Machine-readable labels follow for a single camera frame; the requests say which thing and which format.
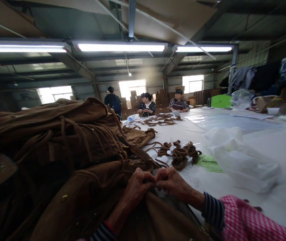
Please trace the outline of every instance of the finger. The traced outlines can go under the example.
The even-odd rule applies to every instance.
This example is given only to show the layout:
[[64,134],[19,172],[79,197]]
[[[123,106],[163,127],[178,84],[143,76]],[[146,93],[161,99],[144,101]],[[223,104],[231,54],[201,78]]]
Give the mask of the finger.
[[138,173],[138,172],[143,172],[143,171],[141,168],[138,167],[137,169],[135,169],[135,173]]
[[151,190],[154,187],[155,187],[154,183],[148,182],[147,184],[143,185],[143,192],[146,193],[147,191]]
[[155,182],[155,177],[150,172],[143,172],[143,179]]
[[166,189],[166,190],[170,190],[171,183],[170,183],[170,181],[158,181],[158,182],[155,183],[155,186],[157,188],[163,188],[163,189]]
[[163,177],[169,176],[169,169],[168,168],[162,168],[157,171],[157,174],[155,176],[155,182],[160,181]]

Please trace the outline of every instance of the ceiling light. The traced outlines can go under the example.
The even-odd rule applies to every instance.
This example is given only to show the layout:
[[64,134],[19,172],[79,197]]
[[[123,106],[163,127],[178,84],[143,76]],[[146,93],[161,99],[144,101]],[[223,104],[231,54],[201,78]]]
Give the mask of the ceiling light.
[[0,41],[0,53],[66,53],[70,52],[67,43]]
[[200,46],[200,47],[195,47],[195,46],[178,46],[175,45],[173,47],[174,52],[185,52],[185,53],[190,53],[190,52],[203,52],[202,49],[207,52],[228,52],[232,50],[232,46]]
[[162,52],[166,50],[165,43],[141,42],[75,42],[74,46],[81,51],[89,52]]

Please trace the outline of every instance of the floral shirt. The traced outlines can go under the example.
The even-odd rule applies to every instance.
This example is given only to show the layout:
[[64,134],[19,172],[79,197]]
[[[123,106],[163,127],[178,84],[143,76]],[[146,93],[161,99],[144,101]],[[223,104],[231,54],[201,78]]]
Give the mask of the floral shirt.
[[141,102],[141,104],[140,104],[140,106],[139,106],[139,109],[142,109],[142,110],[148,109],[148,110],[153,111],[153,113],[143,112],[143,117],[148,117],[148,116],[150,116],[150,115],[155,115],[156,105],[155,105],[154,102],[151,101],[149,107],[147,108],[146,105],[145,105],[145,103]]
[[175,107],[173,107],[173,105],[176,105],[176,106],[182,106],[183,108],[182,108],[182,110],[183,109],[186,109],[186,108],[190,108],[189,107],[189,105],[187,104],[187,102],[186,102],[186,99],[183,99],[183,98],[181,98],[181,100],[180,101],[178,101],[177,99],[175,99],[175,98],[173,98],[173,99],[171,99],[171,101],[170,101],[170,105],[169,105],[169,111],[170,111],[170,108],[174,108],[174,109],[180,109],[180,108],[175,108]]

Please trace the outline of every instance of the backpack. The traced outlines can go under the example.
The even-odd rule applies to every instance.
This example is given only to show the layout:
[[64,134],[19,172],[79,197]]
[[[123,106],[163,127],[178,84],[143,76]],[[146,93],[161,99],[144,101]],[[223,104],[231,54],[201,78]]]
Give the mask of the backpack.
[[122,111],[122,109],[121,109],[121,104],[119,102],[118,96],[116,96],[114,94],[111,94],[111,96],[112,96],[112,106],[111,106],[111,108],[114,109],[115,113],[120,113]]

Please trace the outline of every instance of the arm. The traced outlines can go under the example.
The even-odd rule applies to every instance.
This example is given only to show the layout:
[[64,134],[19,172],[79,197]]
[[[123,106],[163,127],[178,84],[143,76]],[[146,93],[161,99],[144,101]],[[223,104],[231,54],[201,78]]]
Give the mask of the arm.
[[108,98],[108,95],[107,95],[107,96],[105,96],[105,98],[104,98],[104,104],[105,104],[105,105],[108,105],[108,104],[109,104],[109,98]]
[[148,112],[148,113],[150,113],[150,114],[155,114],[155,111],[156,111],[156,105],[155,105],[155,103],[154,102],[151,102],[151,104],[150,104],[150,109],[151,110],[149,110],[149,109],[144,109],[143,111],[144,112]]
[[[154,188],[154,176],[150,172],[143,172],[140,168],[137,168],[116,207],[108,219],[100,225],[91,240],[116,240],[130,212],[137,207],[145,194],[152,188]],[[105,237],[104,239],[98,239],[97,237],[102,236],[102,230],[104,230],[103,235]]]
[[183,112],[187,112],[190,110],[189,105],[186,102],[186,99],[183,99]]
[[200,193],[187,184],[180,174],[173,168],[159,169],[155,176],[155,186],[165,189],[177,199],[199,210],[202,217],[211,225],[222,231],[224,228],[223,202],[208,193]]
[[174,99],[171,99],[168,110],[171,110],[171,111],[175,110],[173,108],[173,104],[174,104]]

